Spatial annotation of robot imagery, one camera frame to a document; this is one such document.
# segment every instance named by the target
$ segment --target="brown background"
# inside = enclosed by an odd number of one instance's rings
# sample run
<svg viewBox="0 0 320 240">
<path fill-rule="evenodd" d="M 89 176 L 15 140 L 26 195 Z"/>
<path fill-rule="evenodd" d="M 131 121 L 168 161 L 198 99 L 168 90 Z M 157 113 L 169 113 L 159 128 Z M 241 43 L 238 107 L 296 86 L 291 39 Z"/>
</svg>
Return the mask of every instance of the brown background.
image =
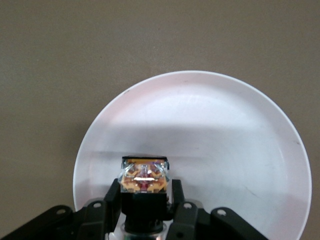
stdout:
<svg viewBox="0 0 320 240">
<path fill-rule="evenodd" d="M 318 0 L 1 1 L 0 237 L 73 206 L 76 155 L 97 114 L 133 84 L 178 70 L 238 78 L 284 110 L 312 171 L 301 239 L 318 239 Z"/>
</svg>

